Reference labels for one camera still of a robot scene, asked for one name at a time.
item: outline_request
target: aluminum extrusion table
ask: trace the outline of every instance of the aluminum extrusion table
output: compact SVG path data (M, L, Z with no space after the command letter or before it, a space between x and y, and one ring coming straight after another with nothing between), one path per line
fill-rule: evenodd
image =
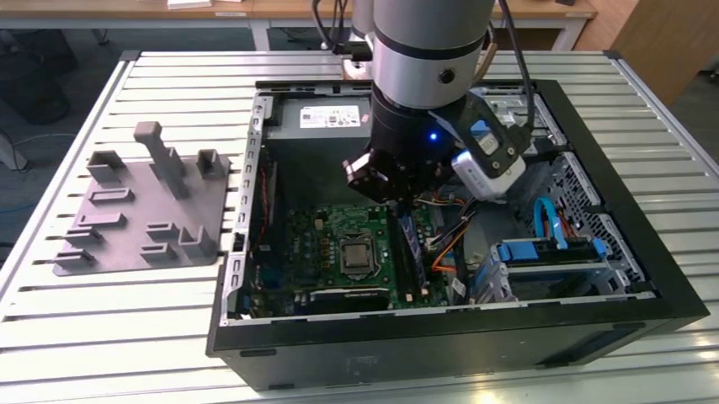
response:
M229 155L232 207L255 81L340 79L340 61L304 51L145 52L117 64L0 271L0 402L715 401L719 169L621 61L601 53L541 52L527 52L527 61L535 78L561 83L712 316L583 367L252 391L220 359L204 356L221 259L203 267L64 278L48 260L89 184L84 166L92 151L113 149L124 159L147 159L132 127L157 120L165 143L183 156L205 148ZM517 73L513 56L500 53L488 78ZM231 217L227 212L224 229ZM221 248L229 247L224 234Z

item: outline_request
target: wire bundle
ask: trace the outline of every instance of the wire bundle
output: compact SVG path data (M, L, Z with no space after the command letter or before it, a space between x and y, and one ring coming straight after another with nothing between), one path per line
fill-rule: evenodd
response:
M327 49L332 53L337 53L339 47L339 38L345 27L345 8L348 0L335 0L335 8L332 10L332 26L331 32L327 34L327 29L324 28L323 20L319 18L319 2L321 0L312 0L312 19L315 20L316 30L323 38L323 42L327 45Z
M435 258L435 262L431 265L432 272L456 272L456 268L441 265L441 260L445 257L447 253L452 250L455 245L461 241L464 233L467 233L467 229L469 227L469 221L473 215L476 215L479 205L480 201L475 198L471 198L461 207L461 210L459 211L457 221L455 221L447 231L439 234L429 241L429 246L436 246L441 241L449 239L445 248Z

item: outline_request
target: white cable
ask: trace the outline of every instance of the white cable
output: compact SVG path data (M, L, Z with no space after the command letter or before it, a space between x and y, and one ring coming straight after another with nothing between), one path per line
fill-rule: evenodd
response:
M440 204L437 202L431 202L431 201L424 200L424 199L417 199L416 202L419 202L420 204L432 205L432 206L447 206L447 204Z
M37 139L42 139L44 137L74 137L74 135L70 135L69 133L50 133L48 135L37 135L33 137L28 137L26 139L22 139L21 141L16 141L12 145L20 146L21 144L26 143L28 141L36 141Z

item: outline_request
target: wooden desk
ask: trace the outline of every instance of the wooden desk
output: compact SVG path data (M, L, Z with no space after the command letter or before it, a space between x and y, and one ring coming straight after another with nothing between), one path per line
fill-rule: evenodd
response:
M267 30L313 25L311 0L245 0L215 2L212 7L167 10L165 0L0 0L0 27L61 29L249 28L259 51L269 50ZM320 2L320 14L331 19L332 0ZM509 0L519 29L557 29L555 51L569 51L585 22L596 15L587 0L572 7L553 0ZM348 6L345 17L352 17ZM501 13L495 8L495 24Z
M0 25L6 28L8 19L225 19L224 13L245 18L252 7L252 0L181 10L168 10L165 0L0 0Z
M719 1L589 0L600 10L577 51L619 51L664 104L719 52Z
M571 7L553 0L508 0L515 24L519 29L557 29L559 36L553 42L553 51L569 51L573 48L584 24L596 16L596 9L588 0L577 0ZM253 0L252 36L255 44L267 40L267 29L309 27L312 0ZM324 0L319 4L323 19L331 19L333 1ZM345 19L352 17L352 5L348 4ZM501 10L495 6L492 14L495 26L501 27Z
M320 17L331 19L332 0L319 3ZM256 19L311 19L312 0L253 0L252 17ZM592 19L596 9L588 0L577 0L571 7L553 0L509 0L515 19ZM352 2L347 5L345 16L352 17ZM495 19L501 18L501 10L495 6Z

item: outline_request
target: black cable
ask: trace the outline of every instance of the black cable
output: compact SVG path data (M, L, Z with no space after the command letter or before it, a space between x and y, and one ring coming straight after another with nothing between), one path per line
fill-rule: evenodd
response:
M329 28L329 37L332 39L333 46L332 46L332 48L328 48L328 49L332 51L332 53L335 53L335 47L337 46L337 41L339 41L337 28L336 28L336 25L335 25L337 23L339 1L340 0L335 0L335 8L332 9L332 26Z
M533 87L531 86L529 71L527 70L527 62L524 61L524 54L519 48L519 40L516 39L516 28L512 14L509 13L509 6L507 0L499 0L499 7L501 8L501 14L504 15L504 21L507 21L507 31L509 32L509 40L512 42L512 48L515 48L516 63L519 64L519 71L521 72L521 79L524 81L524 91L527 92L527 122L524 127L533 130L535 125L535 94Z
M337 29L337 37L335 38L335 45L339 44L339 40L341 39L344 33L345 33L345 9L347 9L347 2L349 0L337 0L339 1L339 29Z
M495 25L492 24L492 21L489 20L487 24L487 34L488 34L488 44L492 44L496 42L496 31L495 31Z
M10 143L12 162L13 162L14 167L16 167L14 169L10 168L10 171L17 171L21 174L28 173L30 171L30 169L32 169L30 162L25 163L25 168L20 168L17 166L17 152L16 152L16 149L14 149L14 142L12 141L10 135L8 135L8 132L5 132L1 127L0 127L0 134L2 135L2 137L5 138L8 143Z
M320 0L312 0L312 19L315 20L316 30L319 31L319 36L323 38L323 42L327 45L327 49L335 49L335 43L329 40L327 36L327 31L324 30L323 20L319 18L319 5Z
M459 282L461 282L464 286L467 286L467 281L469 280L469 273L467 270L467 261L464 259L464 236L459 238L457 242L453 245L452 256L453 256L453 267L457 271L456 272L457 280ZM453 297L452 297L452 305L453 306L464 305L465 301L467 301L467 289L464 292L464 296L460 295L455 290Z

